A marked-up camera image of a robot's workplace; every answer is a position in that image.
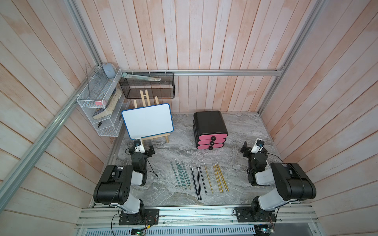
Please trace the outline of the yellow pencil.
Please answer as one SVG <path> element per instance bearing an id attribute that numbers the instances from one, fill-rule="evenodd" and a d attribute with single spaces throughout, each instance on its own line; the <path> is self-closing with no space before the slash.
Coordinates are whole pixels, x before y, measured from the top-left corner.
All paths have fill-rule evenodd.
<path id="1" fill-rule="evenodd" d="M 220 184 L 220 180 L 219 180 L 219 176 L 218 176 L 218 172 L 217 172 L 217 168 L 215 166 L 214 163 L 212 163 L 212 166 L 213 166 L 213 170 L 214 170 L 214 173 L 215 173 L 215 178 L 216 178 L 216 181 L 217 181 L 217 185 L 218 185 L 218 189 L 219 189 L 219 192 L 222 193 L 222 186 Z"/>
<path id="2" fill-rule="evenodd" d="M 224 176 L 222 174 L 221 168 L 220 168 L 220 166 L 217 162 L 216 162 L 216 168 L 217 168 L 217 171 L 218 171 L 219 179 L 221 181 L 222 192 L 224 192 L 224 191 L 228 192 L 228 187 L 227 187 L 226 181 L 225 181 Z"/>
<path id="3" fill-rule="evenodd" d="M 226 183 L 226 181 L 225 181 L 225 178 L 224 178 L 224 176 L 223 176 L 222 170 L 221 170 L 220 165 L 219 165 L 218 162 L 217 162 L 217 168 L 218 168 L 218 170 L 219 170 L 220 177 L 221 177 L 221 179 L 222 179 L 222 181 L 223 181 L 223 184 L 224 184 L 224 186 L 225 186 L 225 189 L 226 189 L 227 192 L 229 192 L 229 188 L 228 188 L 228 186 L 227 186 L 227 183 Z"/>
<path id="4" fill-rule="evenodd" d="M 210 186 L 211 192 L 213 194 L 214 191 L 213 191 L 211 180 L 210 180 L 210 176 L 209 176 L 209 173 L 208 173 L 208 168 L 207 168 L 206 164 L 204 166 L 205 166 L 205 172 L 206 172 L 206 176 L 207 176 L 207 179 L 208 179 L 208 182 L 209 182 L 209 186 Z"/>
<path id="5" fill-rule="evenodd" d="M 218 168 L 217 168 L 217 172 L 218 172 L 218 176 L 219 176 L 220 184 L 221 184 L 221 186 L 222 186 L 222 179 L 221 179 L 221 176 L 220 176 L 220 173 L 219 173 Z"/>

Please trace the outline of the black drawer cabinet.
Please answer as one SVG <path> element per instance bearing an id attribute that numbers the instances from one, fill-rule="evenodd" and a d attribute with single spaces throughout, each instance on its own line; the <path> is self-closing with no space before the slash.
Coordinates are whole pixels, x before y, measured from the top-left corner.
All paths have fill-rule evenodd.
<path id="1" fill-rule="evenodd" d="M 193 130 L 197 147 L 199 136 L 207 134 L 228 134 L 220 111 L 204 111 L 194 113 Z"/>

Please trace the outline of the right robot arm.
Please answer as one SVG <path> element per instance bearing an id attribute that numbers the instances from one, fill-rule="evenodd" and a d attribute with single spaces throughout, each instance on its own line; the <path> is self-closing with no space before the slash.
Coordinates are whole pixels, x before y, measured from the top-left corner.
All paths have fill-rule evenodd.
<path id="1" fill-rule="evenodd" d="M 297 163 L 272 162 L 267 166 L 268 151 L 264 141 L 257 138 L 252 147 L 244 142 L 240 152 L 248 158 L 248 181 L 253 186 L 274 186 L 274 188 L 257 196 L 251 202 L 251 208 L 237 207 L 236 214 L 243 220 L 265 221 L 275 218 L 276 209 L 290 202 L 314 199 L 317 190 L 313 182 Z"/>

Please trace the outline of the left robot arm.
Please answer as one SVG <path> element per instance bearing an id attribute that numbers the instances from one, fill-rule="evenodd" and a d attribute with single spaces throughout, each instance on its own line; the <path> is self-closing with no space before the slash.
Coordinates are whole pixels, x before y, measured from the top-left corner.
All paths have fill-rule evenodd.
<path id="1" fill-rule="evenodd" d="M 144 186 L 147 177 L 148 158 L 155 154 L 153 145 L 144 153 L 132 151 L 132 164 L 123 167 L 108 165 L 103 171 L 94 190 L 95 203 L 115 206 L 122 210 L 124 220 L 142 220 L 146 217 L 144 203 L 134 197 L 130 191 L 132 186 Z"/>

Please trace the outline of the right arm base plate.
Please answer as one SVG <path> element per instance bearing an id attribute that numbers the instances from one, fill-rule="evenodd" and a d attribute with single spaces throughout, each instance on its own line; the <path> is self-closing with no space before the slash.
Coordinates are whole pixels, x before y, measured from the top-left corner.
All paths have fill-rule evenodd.
<path id="1" fill-rule="evenodd" d="M 239 206 L 234 208 L 233 214 L 237 217 L 239 223 L 276 221 L 274 211 L 265 211 L 260 208 Z"/>

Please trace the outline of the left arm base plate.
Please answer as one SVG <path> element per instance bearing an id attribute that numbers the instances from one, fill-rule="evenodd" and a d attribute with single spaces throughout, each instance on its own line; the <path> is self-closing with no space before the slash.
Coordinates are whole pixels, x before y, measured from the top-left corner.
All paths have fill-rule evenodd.
<path id="1" fill-rule="evenodd" d="M 141 209 L 136 214 L 121 212 L 119 225 L 156 225 L 159 221 L 159 209 Z"/>

